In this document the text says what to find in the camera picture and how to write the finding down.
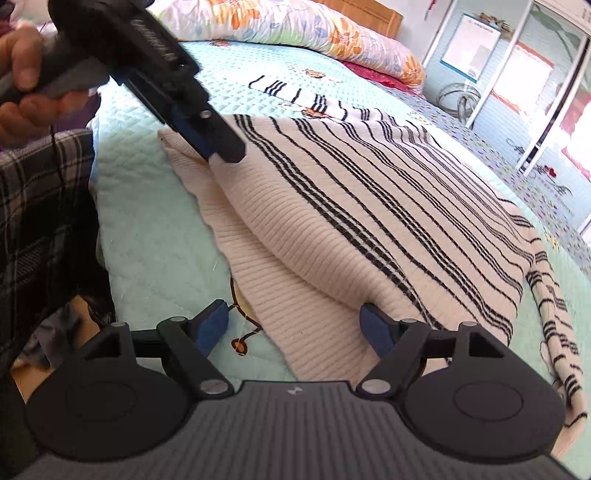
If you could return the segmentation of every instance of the floral pillow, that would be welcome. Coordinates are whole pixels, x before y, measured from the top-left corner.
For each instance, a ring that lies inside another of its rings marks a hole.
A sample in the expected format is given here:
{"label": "floral pillow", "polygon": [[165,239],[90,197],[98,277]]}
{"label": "floral pillow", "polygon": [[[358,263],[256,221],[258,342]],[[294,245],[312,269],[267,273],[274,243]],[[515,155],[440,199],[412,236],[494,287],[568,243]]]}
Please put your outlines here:
{"label": "floral pillow", "polygon": [[310,0],[156,0],[150,11],[179,40],[307,47],[423,89],[423,66],[409,49]]}

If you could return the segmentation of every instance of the light blue quilted bedspread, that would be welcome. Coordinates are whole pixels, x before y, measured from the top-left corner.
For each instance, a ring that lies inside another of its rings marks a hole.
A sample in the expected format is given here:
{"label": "light blue quilted bedspread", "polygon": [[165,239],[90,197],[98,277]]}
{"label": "light blue quilted bedspread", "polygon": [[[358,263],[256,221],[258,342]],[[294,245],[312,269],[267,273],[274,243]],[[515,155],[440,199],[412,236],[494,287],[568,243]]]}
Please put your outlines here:
{"label": "light blue quilted bedspread", "polygon": [[[222,114],[301,116],[282,100],[222,80],[225,75],[235,78],[236,71],[244,71],[250,76],[253,72],[264,73],[353,106],[380,107],[393,116],[417,119],[417,114],[398,99],[339,62],[312,51],[235,43],[185,46],[201,64],[198,78],[210,92],[212,105]],[[310,76],[306,69],[325,77]],[[199,215],[197,201],[173,173],[158,143],[156,130],[162,125],[125,88],[112,82],[102,88],[102,105],[93,128],[101,241],[119,319],[133,329],[146,329],[171,316],[192,317],[214,299],[232,304],[228,264]],[[429,128],[441,138],[440,131]],[[466,157],[465,162],[540,225],[488,168],[461,150],[458,146],[457,153]],[[573,315],[580,349],[591,353],[591,283],[562,250],[550,244],[547,249]],[[293,380],[280,352],[262,332],[245,341],[246,355],[235,352],[231,341],[256,328],[239,310],[231,311],[228,332],[210,359],[235,383],[242,379]],[[537,306],[526,288],[511,347],[550,379],[540,357],[542,340]],[[591,475],[591,457],[584,453],[587,446],[591,446],[589,429],[565,459],[567,466],[585,477]]]}

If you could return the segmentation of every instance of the metal pivot screw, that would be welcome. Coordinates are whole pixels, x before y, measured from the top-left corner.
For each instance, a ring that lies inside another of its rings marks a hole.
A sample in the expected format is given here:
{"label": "metal pivot screw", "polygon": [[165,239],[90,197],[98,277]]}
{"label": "metal pivot screw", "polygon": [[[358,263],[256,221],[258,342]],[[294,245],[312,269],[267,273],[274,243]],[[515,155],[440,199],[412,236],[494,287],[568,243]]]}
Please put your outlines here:
{"label": "metal pivot screw", "polygon": [[199,388],[208,395],[219,395],[227,391],[229,387],[224,380],[212,378],[211,380],[202,381]]}
{"label": "metal pivot screw", "polygon": [[371,395],[382,395],[392,388],[388,382],[380,378],[372,378],[361,384],[361,388]]}

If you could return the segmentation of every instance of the blue gripper pad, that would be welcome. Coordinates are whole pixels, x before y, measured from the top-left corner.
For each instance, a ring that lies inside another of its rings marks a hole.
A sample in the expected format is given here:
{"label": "blue gripper pad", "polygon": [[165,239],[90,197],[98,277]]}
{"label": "blue gripper pad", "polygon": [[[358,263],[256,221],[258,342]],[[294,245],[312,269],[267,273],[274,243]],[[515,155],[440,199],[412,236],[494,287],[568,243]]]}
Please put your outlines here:
{"label": "blue gripper pad", "polygon": [[384,358],[394,348],[390,326],[365,305],[359,310],[359,326],[361,333],[380,358]]}
{"label": "blue gripper pad", "polygon": [[223,300],[215,300],[190,321],[191,340],[204,356],[209,356],[226,333],[228,321],[228,304]]}

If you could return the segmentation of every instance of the wooden headboard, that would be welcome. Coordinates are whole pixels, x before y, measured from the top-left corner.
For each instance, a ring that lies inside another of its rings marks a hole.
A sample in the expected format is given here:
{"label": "wooden headboard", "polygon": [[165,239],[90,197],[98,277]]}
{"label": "wooden headboard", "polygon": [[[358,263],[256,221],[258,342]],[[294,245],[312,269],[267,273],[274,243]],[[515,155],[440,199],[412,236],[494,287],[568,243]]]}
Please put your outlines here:
{"label": "wooden headboard", "polygon": [[376,0],[314,0],[342,13],[359,25],[388,38],[396,38],[402,15]]}

